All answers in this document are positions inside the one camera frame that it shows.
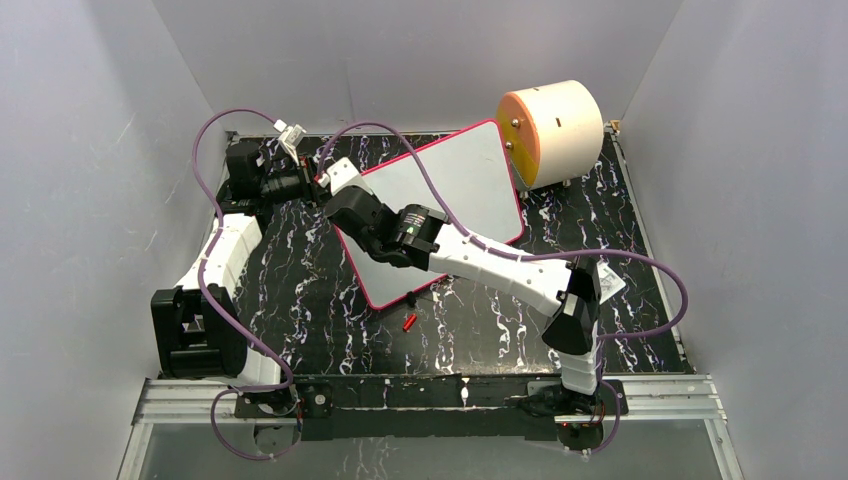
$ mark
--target cylindrical container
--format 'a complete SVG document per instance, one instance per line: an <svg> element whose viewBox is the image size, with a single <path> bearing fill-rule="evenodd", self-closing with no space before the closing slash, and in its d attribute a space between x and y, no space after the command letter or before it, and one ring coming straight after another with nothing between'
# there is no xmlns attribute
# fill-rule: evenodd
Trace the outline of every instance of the cylindrical container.
<svg viewBox="0 0 848 480"><path fill-rule="evenodd" d="M604 141L598 104L580 82L568 80L509 92L495 117L524 185L544 187L585 175Z"/></svg>

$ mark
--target black marble tabletop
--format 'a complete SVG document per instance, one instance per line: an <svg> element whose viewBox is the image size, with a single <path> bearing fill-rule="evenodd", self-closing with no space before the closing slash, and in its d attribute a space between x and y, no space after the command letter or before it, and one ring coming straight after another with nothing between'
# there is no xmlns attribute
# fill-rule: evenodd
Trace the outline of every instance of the black marble tabletop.
<svg viewBox="0 0 848 480"><path fill-rule="evenodd" d="M410 135L420 147L438 135ZM326 138L298 147L312 156ZM270 152L276 149L267 141ZM333 158L374 166L405 153L393 137L343 137ZM513 246L532 253L645 245L609 135L594 169L570 187L555 185L521 201L526 225ZM609 259L627 286L601 307L603 332L646 330L668 321L651 269ZM557 369L542 342L545 318L519 300L448 277L419 294L416 306L381 311L366 304L341 244L320 209L301 202L275 213L236 292L239 317L299 374L542 373ZM402 326L415 313L408 333ZM691 372L671 333L605 348L608 372Z"/></svg>

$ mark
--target gray wall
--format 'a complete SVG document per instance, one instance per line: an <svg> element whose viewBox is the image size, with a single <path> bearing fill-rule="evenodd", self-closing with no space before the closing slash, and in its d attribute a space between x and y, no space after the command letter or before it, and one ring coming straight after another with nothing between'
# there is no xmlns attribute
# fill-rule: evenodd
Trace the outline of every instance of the gray wall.
<svg viewBox="0 0 848 480"><path fill-rule="evenodd" d="M848 4L686 1L622 125L747 478L845 478Z"/></svg>
<svg viewBox="0 0 848 480"><path fill-rule="evenodd" d="M0 478L115 478L158 371L150 295L209 222L188 157L211 109L148 0L0 3L0 103Z"/></svg>
<svg viewBox="0 0 848 480"><path fill-rule="evenodd" d="M461 128L507 91L568 79L621 118L681 0L154 3L215 110L253 106L329 133L363 119Z"/></svg>

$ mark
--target red marker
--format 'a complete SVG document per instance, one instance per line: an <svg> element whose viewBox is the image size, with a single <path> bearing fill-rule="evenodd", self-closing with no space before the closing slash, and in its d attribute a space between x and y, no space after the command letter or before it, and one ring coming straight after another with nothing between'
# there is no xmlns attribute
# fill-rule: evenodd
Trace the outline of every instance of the red marker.
<svg viewBox="0 0 848 480"><path fill-rule="evenodd" d="M406 322L403 324L403 331L408 332L409 329L412 328L412 325L415 323L416 320L418 320L418 315L414 313L407 317Z"/></svg>

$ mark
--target red border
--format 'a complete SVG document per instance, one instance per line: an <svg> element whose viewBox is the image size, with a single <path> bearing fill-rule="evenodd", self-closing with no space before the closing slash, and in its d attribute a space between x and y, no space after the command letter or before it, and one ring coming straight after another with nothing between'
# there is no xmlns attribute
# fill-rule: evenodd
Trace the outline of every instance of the red border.
<svg viewBox="0 0 848 480"><path fill-rule="evenodd" d="M489 119L483 120L483 121L481 121L481 122L475 123L474 125L471 125L471 126L469 126L469 127L465 127L465 128L463 128L462 130L460 130L460 131L458 131L458 132L456 132L456 133L452 133L452 134L450 134L450 135L448 135L448 136L446 136L446 137L440 138L440 139L436 140L435 142L428 143L427 145L424 145L424 146L423 146L423 147L421 147L421 148L417 148L415 151L416 151L416 152L420 152L420 151L422 151L422 150L426 150L426 149L428 149L428 148L430 148L430 147L432 147L432 146L434 146L434 145L438 145L438 144L440 144L440 143L444 142L445 140L448 140L448 139L450 139L450 138L453 138L453 137L455 137L455 136L457 136L457 135L459 135L459 134L461 134L461 133L465 133L465 132L467 132L467 131L469 131L469 130L473 130L473 129L475 129L475 128L477 128L477 127L480 127L480 126L482 126L482 125L485 125L485 124L487 124L487 123L494 123L494 124L495 124L495 127L498 129L498 136L499 136L499 137L501 137L501 138L503 138L503 135L502 135L502 132L501 132L501 126L498 124L498 122L497 122L497 121L495 121L495 119L493 119L493 118L489 118ZM515 186L515 178L513 178L513 176L512 176L512 169L509 167L509 155L507 154L506 149L503 147L503 144L501 144L501 149L502 149L502 150L503 150L503 152L504 152L504 161L506 162L506 171L507 171L507 174L509 174L509 180L510 180L510 182L512 182L512 185L513 185L512 194L513 194L513 196L515 197L515 211L518 213L518 217L519 217L519 218L521 218L521 206L520 206L520 205L519 205L519 203L518 203L518 192L517 192L517 191L515 190L515 188L514 188L514 186ZM379 164L379 165L377 165L377 166L375 166L375 167L369 168L368 170L366 170L366 171L362 172L362 176L364 177L365 175L368 175L369 173L371 173L371 172L373 172L373 171L375 171L375 170L379 170L379 169L381 169L381 168L383 168L383 167L385 167L385 166L391 165L391 164L393 164L393 163L395 163L395 162L397 162L397 161L399 161L399 160L403 160L404 158L409 157L409 156L410 156L410 154L409 154L409 153L405 153L405 154L403 154L403 155L401 155L401 156L399 156L399 157L395 157L395 158L393 158L393 159L389 160L388 162L381 163L381 164ZM368 302L368 306L369 306L369 307L371 307L371 308L373 308L374 310L378 310L378 311L379 311L379 310L383 310L383 309L385 309L385 308L387 308L387 307L390 307L390 306L394 305L395 303L397 303L397 302L399 302L399 301L403 300L405 296L404 296L404 295L401 295L400 297L398 297L398 298L396 298L396 299L394 299L394 300L390 301L389 303L387 303L387 304L385 304L385 305L379 306L379 307L378 307L378 306L376 306L376 305L374 305L374 304L371 302L371 298L368 296L368 291L367 291L367 290L365 290L365 285L362 283L362 278L359 276L359 271L358 271L358 270L356 270L356 265L353 263L353 258L350 256L350 251L348 251L348 249L347 249L347 244L346 244L346 243L345 243L345 241L342 239L341 231L339 231L339 229L338 229L337 227L334 227L334 229L335 229L335 231L336 231L336 235L339 237L339 242L342 244L342 249L344 249L345 256L347 256L348 263L350 263L350 265L353 267L353 273L354 273L354 275L356 275L356 280L357 280L357 282L359 282L359 286L360 286L360 288L362 289L362 293L364 293L364 294L365 294L365 301L366 301L366 302ZM505 243L506 243L507 245L509 245L509 244L511 244L511 243L513 243L513 242L515 242L516 240L518 240L519 238L521 238L521 236L522 236L522 235L524 235L524 222L523 222L523 221L521 222L521 232L518 234L518 236L517 236L517 237L515 237L515 238L513 238L513 239L511 239L511 240L506 241ZM432 284L434 284L434 283L436 283L436 282L438 282L438 281L442 280L442 279L443 279L443 278L445 278L445 277L447 277L447 274L445 274L445 275L440 275L439 277L435 278L433 281L431 281L431 282L429 282L429 283L425 283L424 285L422 285L422 286L420 286L420 287L416 288L415 290L413 290L413 292L415 292L415 293L420 292L421 290L424 290L425 288L427 288L427 287L429 287L430 285L432 285Z"/></svg>

